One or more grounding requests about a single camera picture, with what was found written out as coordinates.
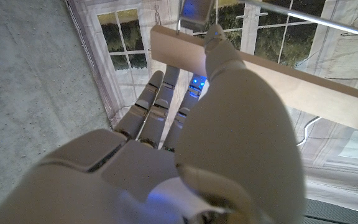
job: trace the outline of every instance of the concrete floor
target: concrete floor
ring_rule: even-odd
[[[109,129],[62,0],[0,0],[0,202],[46,153]]]

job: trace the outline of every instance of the robot finger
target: robot finger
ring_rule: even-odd
[[[120,120],[114,131],[125,135],[128,139],[135,139],[152,107],[154,99],[161,87],[163,72],[156,71],[149,83],[140,94],[136,103]]]
[[[198,98],[203,90],[206,77],[194,74],[190,81],[189,87],[185,93],[185,97],[179,106],[179,110],[173,120],[171,128],[165,138],[162,149],[175,152],[175,147],[179,138],[180,131],[183,127],[183,123],[192,107],[198,102]]]
[[[155,149],[158,148],[158,144],[161,140],[173,91],[175,90],[175,86],[178,81],[179,72],[179,68],[167,65],[162,86],[158,91],[154,105],[151,107],[149,116],[147,117],[142,132],[139,135],[138,141]]]

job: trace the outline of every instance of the white robotic hand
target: white robotic hand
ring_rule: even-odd
[[[198,102],[206,78],[194,75],[166,150],[157,148],[179,75],[170,66],[114,132],[85,134],[31,169],[0,223],[299,223],[303,174],[282,102],[220,26],[205,52],[208,92]]]

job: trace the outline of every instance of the cable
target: cable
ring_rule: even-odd
[[[306,125],[305,128],[303,128],[303,140],[300,141],[298,144],[296,144],[297,146],[300,146],[302,144],[304,144],[306,142],[306,139],[308,139],[308,127],[311,126],[312,124],[314,124],[314,122],[320,120],[321,117],[317,116],[315,118],[313,118],[312,120],[310,120]]]

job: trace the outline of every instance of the wooden plank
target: wooden plank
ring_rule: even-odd
[[[203,39],[155,26],[152,59],[206,75]],[[238,51],[249,70],[263,78],[293,108],[358,129],[358,90]]]

